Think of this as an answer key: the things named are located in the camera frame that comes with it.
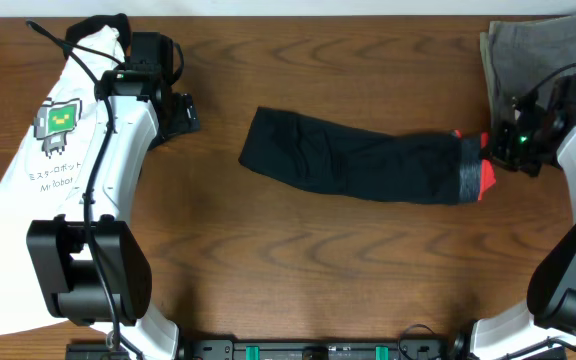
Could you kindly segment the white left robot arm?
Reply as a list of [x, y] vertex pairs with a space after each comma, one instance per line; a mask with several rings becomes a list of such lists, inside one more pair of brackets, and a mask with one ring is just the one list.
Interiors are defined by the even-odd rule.
[[48, 313], [96, 326], [104, 345], [71, 345], [69, 359], [184, 359], [179, 327], [151, 302], [150, 265], [129, 229], [147, 151], [200, 128], [191, 95], [173, 91], [178, 43], [136, 32], [126, 62], [93, 87], [99, 106], [80, 176], [51, 220], [30, 223], [26, 244]]

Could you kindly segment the black leggings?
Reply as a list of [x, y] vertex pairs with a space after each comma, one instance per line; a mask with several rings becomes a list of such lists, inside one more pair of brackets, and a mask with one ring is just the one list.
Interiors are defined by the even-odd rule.
[[496, 183], [481, 156], [488, 135], [390, 135], [258, 108], [242, 166], [303, 191], [378, 202], [478, 202]]

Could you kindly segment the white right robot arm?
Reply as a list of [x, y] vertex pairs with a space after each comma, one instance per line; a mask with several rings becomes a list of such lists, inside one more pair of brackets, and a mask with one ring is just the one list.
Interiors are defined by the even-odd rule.
[[570, 129], [556, 159], [566, 176], [575, 223], [537, 266], [525, 300], [474, 324], [469, 359], [529, 359], [555, 349], [576, 351], [576, 105], [560, 115]]

